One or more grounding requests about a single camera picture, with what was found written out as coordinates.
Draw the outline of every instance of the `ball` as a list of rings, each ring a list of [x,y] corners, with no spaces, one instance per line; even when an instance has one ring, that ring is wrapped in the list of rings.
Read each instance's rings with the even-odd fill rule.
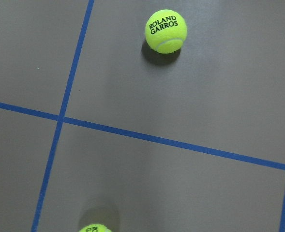
[[[179,50],[187,36],[184,18],[172,10],[155,12],[146,24],[146,40],[155,51],[168,54]]]
[[[102,224],[91,224],[84,227],[79,232],[111,232],[111,230]]]

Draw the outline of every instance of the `gray surface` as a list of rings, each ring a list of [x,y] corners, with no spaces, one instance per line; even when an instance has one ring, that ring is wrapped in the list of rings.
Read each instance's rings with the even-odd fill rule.
[[[0,102],[59,113],[86,4],[0,1]]]
[[[114,232],[276,232],[284,182],[284,171],[65,124],[38,231],[78,231],[101,206],[115,209]]]
[[[0,109],[0,232],[30,231],[55,124]]]
[[[143,28],[166,7],[188,39],[155,66]],[[285,2],[96,1],[67,116],[285,163]]]
[[[0,1],[0,102],[58,114],[86,5]],[[66,116],[285,163],[285,1],[96,0]],[[30,231],[55,124],[0,109],[0,231]],[[67,124],[54,165],[40,232],[278,231],[285,171]]]

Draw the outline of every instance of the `neon green ball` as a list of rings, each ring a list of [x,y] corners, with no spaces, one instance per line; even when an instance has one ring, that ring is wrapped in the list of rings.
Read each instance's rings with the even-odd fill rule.
[[[184,18],[172,10],[155,12],[146,24],[148,45],[155,51],[168,54],[179,50],[187,36]]]
[[[91,224],[84,227],[79,232],[111,232],[111,230],[101,224]]]

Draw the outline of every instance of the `gray floor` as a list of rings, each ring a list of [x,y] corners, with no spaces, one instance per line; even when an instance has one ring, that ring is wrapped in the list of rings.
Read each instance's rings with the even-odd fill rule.
[[[0,232],[31,231],[87,4],[0,1]],[[170,56],[144,38],[164,8],[188,25]],[[67,120],[35,231],[279,231],[285,1],[96,0],[65,116],[263,165]]]

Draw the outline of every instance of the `floor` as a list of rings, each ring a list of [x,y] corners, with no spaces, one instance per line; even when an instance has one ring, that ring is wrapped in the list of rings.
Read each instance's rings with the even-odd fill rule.
[[[94,222],[285,232],[285,1],[0,1],[0,232]]]

